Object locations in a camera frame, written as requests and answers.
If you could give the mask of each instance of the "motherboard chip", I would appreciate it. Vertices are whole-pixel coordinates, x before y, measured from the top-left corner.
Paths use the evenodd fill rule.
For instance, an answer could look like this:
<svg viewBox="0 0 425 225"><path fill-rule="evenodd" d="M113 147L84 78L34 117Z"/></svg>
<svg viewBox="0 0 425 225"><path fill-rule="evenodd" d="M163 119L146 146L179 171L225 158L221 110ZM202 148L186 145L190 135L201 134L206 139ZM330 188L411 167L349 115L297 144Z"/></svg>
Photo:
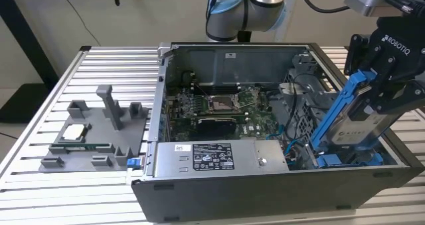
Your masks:
<svg viewBox="0 0 425 225"><path fill-rule="evenodd" d="M233 101L230 97L211 97L211 109L214 111L231 110Z"/></svg>

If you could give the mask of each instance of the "black cable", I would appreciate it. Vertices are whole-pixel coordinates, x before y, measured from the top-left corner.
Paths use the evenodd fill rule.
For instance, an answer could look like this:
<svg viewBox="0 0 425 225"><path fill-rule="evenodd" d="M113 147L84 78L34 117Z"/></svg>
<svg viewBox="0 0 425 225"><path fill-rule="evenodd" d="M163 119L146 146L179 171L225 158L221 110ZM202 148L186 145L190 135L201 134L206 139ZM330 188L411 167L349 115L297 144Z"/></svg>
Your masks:
<svg viewBox="0 0 425 225"><path fill-rule="evenodd" d="M321 9L318 8L310 0L303 0L306 5L309 5L309 7L315 11L315 12L319 12L319 13L335 13L335 12L342 12L347 9L350 9L350 7L347 6L343 6L343 7L338 7L338 8L334 8L334 9Z"/></svg>
<svg viewBox="0 0 425 225"><path fill-rule="evenodd" d="M84 26L86 32L92 35L93 39L94 39L96 42L97 42L97 45L101 46L101 44L100 44L97 38L94 37L93 33L92 33L90 30L88 30L88 28L86 28L85 22L84 22L84 20L82 20L82 18L81 18L81 15L78 14L77 9L76 9L74 6L72 5L70 1L69 1L69 0L66 0L66 1L68 1L68 3L69 3L69 5L70 5L70 7L72 7L72 9L73 9L73 11L74 11L74 13L77 14L80 20L81 20L81 23L82 23L82 26Z"/></svg>
<svg viewBox="0 0 425 225"><path fill-rule="evenodd" d="M210 0L206 1L206 10L205 10L205 19L207 20L207 14L209 14L209 7L210 7Z"/></svg>
<svg viewBox="0 0 425 225"><path fill-rule="evenodd" d="M9 134L4 134L4 133L1 133L1 132L0 132L0 134L4 135L4 136L6 136L6 137L9 137L9 138L12 138L12 139L17 139L17 137L14 137L14 136L12 136L12 135L9 135Z"/></svg>
<svg viewBox="0 0 425 225"><path fill-rule="evenodd" d="M314 74L310 74L310 73L299 73L299 74L297 74L297 75L294 76L294 78L293 78L293 79L290 80L290 82L289 82L289 83L291 83L291 87L293 87L293 101L291 101L291 109L290 109L290 114L289 114L289 120L286 121L286 124L285 124L285 136L286 136L286 138L287 138L290 141L295 140L295 136L297 136L297 125L298 125L298 123L299 123L299 121L301 121L301 118L299 118L298 121L297 121L297 124L295 124L295 128L294 128L294 136L293 136L294 138L291 138L291 137L289 136L289 133L287 133L287 128L289 128L289 124L290 124L290 121L291 121L293 116L294 116L294 110L295 110L295 108L297 108L297 90L295 90L294 84L297 84L297 85L299 85L299 86L303 87L302 84L299 84L298 82L295 82L295 79L297 79L298 76L301 76L301 75L313 76L313 77L318 80L318 78L317 78L317 76L315 76Z"/></svg>
<svg viewBox="0 0 425 225"><path fill-rule="evenodd" d="M214 3L217 2L217 0L207 0L207 7L206 7L206 11L207 11L207 14L206 14L206 22L205 22L205 34L207 35L207 22L210 20L210 16L211 16L211 11L213 11L213 6L214 6Z"/></svg>
<svg viewBox="0 0 425 225"><path fill-rule="evenodd" d="M290 121L291 121L291 118L294 116L294 110L297 108L297 90L295 90L295 87L294 87L294 83L293 83L294 80L291 80L291 86L293 86L293 101L291 101L291 108L290 108L290 114L289 114L289 119L286 121L286 124L285 124L285 136L289 140L293 140L293 138L289 136L287 134L287 128L289 128L289 124L290 124Z"/></svg>

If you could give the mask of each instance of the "motherboard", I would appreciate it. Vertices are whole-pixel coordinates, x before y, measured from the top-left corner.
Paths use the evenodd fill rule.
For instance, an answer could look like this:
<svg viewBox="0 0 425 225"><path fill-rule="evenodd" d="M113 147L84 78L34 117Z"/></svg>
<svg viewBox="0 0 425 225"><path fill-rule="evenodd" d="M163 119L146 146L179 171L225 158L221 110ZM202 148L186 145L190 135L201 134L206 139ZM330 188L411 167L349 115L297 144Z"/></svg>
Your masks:
<svg viewBox="0 0 425 225"><path fill-rule="evenodd" d="M166 98L170 141L267 139L278 124L258 86L181 88Z"/></svg>

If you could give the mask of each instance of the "wall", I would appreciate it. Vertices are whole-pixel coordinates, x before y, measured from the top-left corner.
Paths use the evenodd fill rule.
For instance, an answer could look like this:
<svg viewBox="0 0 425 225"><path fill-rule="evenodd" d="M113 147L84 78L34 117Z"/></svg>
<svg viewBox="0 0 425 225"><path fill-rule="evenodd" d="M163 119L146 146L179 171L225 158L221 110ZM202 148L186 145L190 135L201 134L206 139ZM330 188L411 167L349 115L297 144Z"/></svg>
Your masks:
<svg viewBox="0 0 425 225"><path fill-rule="evenodd" d="M343 0L311 0L335 7ZM102 46L158 45L161 41L205 41L206 0L70 0ZM65 0L16 0L48 58L58 73L81 45L96 45ZM374 23L354 12L323 15L295 1L285 41L346 45L355 32ZM274 40L274 32L253 34L251 41Z"/></svg>
<svg viewBox="0 0 425 225"><path fill-rule="evenodd" d="M40 83L41 78L0 17L0 88L18 88L24 83Z"/></svg>
<svg viewBox="0 0 425 225"><path fill-rule="evenodd" d="M343 6L343 0L310 0L330 9ZM375 29L375 18L363 17L351 10L323 14L313 11L303 0L297 0L287 27L285 41L317 42L322 46L349 45L354 33L370 34Z"/></svg>

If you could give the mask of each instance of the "blue latch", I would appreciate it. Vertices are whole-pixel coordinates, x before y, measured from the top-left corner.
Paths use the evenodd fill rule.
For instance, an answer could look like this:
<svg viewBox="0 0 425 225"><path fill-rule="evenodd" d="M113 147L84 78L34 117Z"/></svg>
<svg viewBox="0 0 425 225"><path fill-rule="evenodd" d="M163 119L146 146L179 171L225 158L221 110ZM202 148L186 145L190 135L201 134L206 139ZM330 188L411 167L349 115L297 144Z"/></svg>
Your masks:
<svg viewBox="0 0 425 225"><path fill-rule="evenodd" d="M132 158L126 160L126 168L140 169L141 168L141 159Z"/></svg>

